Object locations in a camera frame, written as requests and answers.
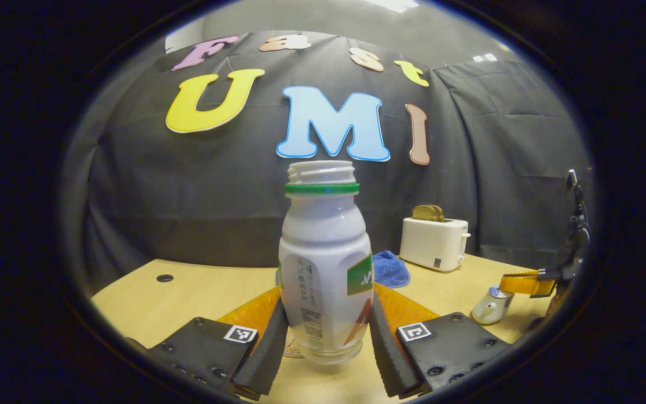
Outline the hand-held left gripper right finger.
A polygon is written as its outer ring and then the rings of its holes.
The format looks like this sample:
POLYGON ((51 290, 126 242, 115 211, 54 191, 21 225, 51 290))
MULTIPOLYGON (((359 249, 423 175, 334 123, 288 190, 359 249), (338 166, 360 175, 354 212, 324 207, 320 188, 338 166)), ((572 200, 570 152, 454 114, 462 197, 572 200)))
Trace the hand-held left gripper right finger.
POLYGON ((510 347, 460 312, 436 314, 379 283, 370 337, 385 391, 400 399, 446 391, 510 347))

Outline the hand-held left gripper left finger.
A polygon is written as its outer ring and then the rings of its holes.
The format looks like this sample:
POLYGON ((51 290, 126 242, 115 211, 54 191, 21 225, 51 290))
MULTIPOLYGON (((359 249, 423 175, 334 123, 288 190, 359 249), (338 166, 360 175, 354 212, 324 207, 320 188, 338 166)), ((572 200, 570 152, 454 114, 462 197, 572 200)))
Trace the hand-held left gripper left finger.
POLYGON ((218 320, 192 318, 146 352, 198 389, 258 401, 271 391, 288 330, 273 287, 218 320))

